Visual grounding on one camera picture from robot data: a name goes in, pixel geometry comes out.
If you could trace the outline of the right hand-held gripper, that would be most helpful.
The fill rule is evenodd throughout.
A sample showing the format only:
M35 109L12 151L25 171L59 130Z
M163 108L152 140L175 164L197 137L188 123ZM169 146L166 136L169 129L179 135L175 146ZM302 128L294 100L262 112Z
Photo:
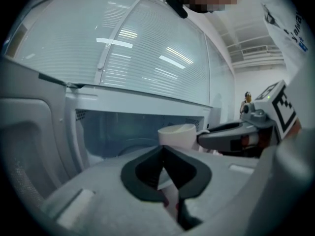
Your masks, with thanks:
M197 143L219 152L241 152L243 157L259 158L264 149L298 134L302 127L291 101L285 93L284 80L268 86L254 101L244 105L241 122L228 122L197 136Z

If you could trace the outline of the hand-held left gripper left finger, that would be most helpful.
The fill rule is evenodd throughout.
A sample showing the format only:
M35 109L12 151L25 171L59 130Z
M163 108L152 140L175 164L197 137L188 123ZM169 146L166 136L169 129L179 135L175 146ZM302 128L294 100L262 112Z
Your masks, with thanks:
M152 147L106 159L53 192L41 210L78 236L176 236L181 226L163 203L141 201L121 181L123 166Z

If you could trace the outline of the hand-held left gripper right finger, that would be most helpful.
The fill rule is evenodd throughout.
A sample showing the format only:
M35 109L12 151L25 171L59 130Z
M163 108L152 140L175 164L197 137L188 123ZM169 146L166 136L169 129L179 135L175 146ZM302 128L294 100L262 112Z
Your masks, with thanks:
M293 236L311 232L315 132L302 130L259 159L165 146L179 189L176 229L167 236Z

